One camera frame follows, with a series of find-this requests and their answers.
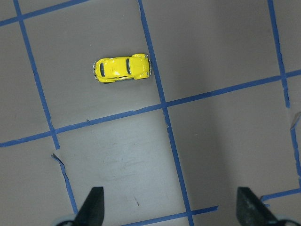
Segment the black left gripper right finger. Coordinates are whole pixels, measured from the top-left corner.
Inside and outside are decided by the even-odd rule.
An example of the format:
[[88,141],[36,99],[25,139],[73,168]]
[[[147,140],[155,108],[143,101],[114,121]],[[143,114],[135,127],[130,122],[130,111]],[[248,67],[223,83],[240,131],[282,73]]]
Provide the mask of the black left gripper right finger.
[[236,217],[241,226],[278,225],[278,219],[249,187],[237,188]]

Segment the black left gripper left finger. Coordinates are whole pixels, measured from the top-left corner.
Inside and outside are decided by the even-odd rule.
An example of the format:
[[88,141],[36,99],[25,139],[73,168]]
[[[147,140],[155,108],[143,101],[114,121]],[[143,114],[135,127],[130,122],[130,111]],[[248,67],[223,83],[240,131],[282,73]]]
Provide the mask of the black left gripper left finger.
[[93,187],[74,219],[75,226],[101,226],[104,221],[104,189]]

